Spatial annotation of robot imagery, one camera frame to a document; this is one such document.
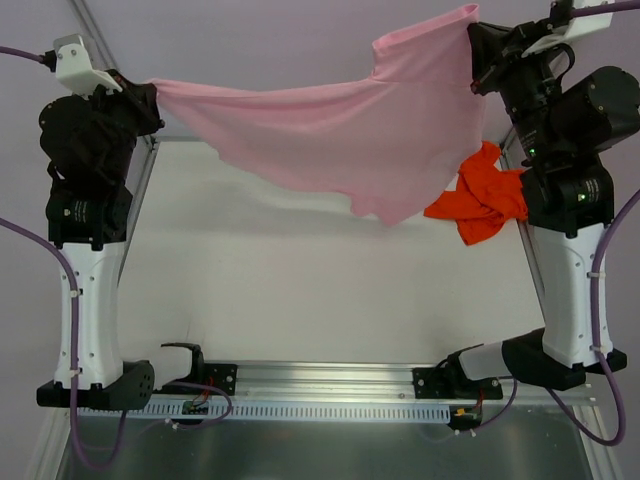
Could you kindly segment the pink t shirt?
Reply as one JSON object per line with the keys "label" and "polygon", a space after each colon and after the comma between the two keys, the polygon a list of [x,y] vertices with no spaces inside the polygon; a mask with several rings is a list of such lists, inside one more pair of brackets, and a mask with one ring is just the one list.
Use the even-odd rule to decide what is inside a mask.
{"label": "pink t shirt", "polygon": [[247,91],[158,79],[158,104],[220,159],[279,187],[347,196],[398,224],[434,203],[482,144],[467,4],[374,41],[364,79]]}

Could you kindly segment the orange t shirt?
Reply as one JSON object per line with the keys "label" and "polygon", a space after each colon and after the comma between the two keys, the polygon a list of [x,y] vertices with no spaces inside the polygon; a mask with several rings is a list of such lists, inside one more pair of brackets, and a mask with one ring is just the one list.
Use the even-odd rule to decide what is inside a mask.
{"label": "orange t shirt", "polygon": [[511,220],[526,221],[523,171],[498,169],[501,154],[499,146],[483,142],[480,150],[461,164],[455,189],[443,192],[423,216],[455,222],[467,246],[494,237]]}

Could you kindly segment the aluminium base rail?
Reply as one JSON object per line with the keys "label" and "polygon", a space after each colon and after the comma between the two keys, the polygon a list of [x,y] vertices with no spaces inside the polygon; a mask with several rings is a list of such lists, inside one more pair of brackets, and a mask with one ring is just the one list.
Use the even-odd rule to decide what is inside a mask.
{"label": "aluminium base rail", "polygon": [[339,403],[441,403],[476,400],[416,399],[416,364],[255,362],[207,360],[238,366],[234,400]]}

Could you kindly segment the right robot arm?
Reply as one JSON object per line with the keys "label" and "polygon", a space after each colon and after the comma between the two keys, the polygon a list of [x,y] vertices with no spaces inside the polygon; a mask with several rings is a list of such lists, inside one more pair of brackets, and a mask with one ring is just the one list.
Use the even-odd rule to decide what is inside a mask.
{"label": "right robot arm", "polygon": [[565,43],[535,51],[542,22],[467,29],[471,89],[498,93],[524,150],[522,193],[542,280],[544,324],[499,343],[448,356],[433,376],[465,397],[500,377],[565,391],[588,374],[617,372],[626,355],[609,337],[601,305],[614,183],[600,155],[639,129],[638,80],[603,66],[570,88],[552,71]]}

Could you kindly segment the aluminium frame post left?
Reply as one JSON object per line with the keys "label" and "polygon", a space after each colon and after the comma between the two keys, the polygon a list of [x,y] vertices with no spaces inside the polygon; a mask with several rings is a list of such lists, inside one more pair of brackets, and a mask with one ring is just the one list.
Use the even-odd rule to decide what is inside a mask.
{"label": "aluminium frame post left", "polygon": [[87,50],[91,57],[92,66],[102,71],[123,71],[118,65],[102,32],[95,15],[91,11],[89,2],[85,0],[66,0],[65,3],[73,13],[81,30]]}

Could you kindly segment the aluminium frame post right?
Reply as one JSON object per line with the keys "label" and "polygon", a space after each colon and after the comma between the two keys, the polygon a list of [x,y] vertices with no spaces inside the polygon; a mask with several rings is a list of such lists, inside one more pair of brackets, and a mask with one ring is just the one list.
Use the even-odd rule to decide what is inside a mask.
{"label": "aluminium frame post right", "polygon": [[518,140],[518,133],[514,127],[511,127],[505,137],[499,142],[502,155],[505,156],[511,146]]}

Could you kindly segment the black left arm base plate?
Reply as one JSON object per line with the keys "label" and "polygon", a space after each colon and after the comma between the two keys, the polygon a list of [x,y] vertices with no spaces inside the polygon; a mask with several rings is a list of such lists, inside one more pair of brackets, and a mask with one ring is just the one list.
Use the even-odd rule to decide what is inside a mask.
{"label": "black left arm base plate", "polygon": [[218,388],[229,396],[235,395],[238,366],[231,363],[205,362],[203,384]]}

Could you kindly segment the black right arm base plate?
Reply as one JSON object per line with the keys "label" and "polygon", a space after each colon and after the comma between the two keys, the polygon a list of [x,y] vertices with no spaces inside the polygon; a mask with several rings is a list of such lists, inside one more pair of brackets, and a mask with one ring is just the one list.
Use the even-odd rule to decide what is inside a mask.
{"label": "black right arm base plate", "polygon": [[501,400],[503,390],[497,378],[469,380],[459,369],[448,365],[413,368],[412,385],[416,399]]}

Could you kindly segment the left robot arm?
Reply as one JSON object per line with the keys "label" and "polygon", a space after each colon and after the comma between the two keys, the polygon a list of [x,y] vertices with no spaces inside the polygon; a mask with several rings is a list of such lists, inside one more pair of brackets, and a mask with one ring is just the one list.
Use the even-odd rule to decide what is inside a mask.
{"label": "left robot arm", "polygon": [[199,346],[164,343],[148,359],[122,358],[117,291],[133,196],[126,177],[137,141],[163,128],[152,84],[111,69],[117,85],[90,88],[49,103],[39,117],[40,146],[52,179],[48,240],[68,262],[62,269],[62,339],[54,377],[40,386],[41,407],[138,410],[173,382],[194,393],[206,380]]}

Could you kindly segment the aluminium frame post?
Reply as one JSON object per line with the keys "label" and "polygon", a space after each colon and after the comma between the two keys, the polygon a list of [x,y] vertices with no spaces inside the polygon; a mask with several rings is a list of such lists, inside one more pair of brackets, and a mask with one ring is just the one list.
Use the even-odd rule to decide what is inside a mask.
{"label": "aluminium frame post", "polygon": [[518,140],[518,133],[514,127],[511,127],[505,137],[499,142],[502,155],[505,156],[511,146]]}
{"label": "aluminium frame post", "polygon": [[65,3],[73,13],[81,30],[87,50],[91,57],[92,66],[102,71],[123,71],[118,65],[102,32],[95,15],[91,11],[89,2],[85,0],[66,0]]}

